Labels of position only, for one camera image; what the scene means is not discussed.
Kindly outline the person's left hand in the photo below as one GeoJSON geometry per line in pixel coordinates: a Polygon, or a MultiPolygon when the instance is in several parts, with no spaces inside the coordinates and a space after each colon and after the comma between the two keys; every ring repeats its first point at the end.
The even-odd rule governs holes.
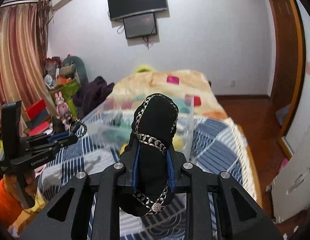
{"type": "MultiPolygon", "coordinates": [[[[34,197],[37,192],[37,184],[35,179],[35,171],[28,171],[24,173],[24,177],[26,179],[26,187],[25,191],[28,195],[34,197]]],[[[19,201],[17,191],[16,191],[16,181],[17,177],[14,174],[7,174],[3,176],[4,186],[6,191],[11,194],[13,198],[19,201]]]]}

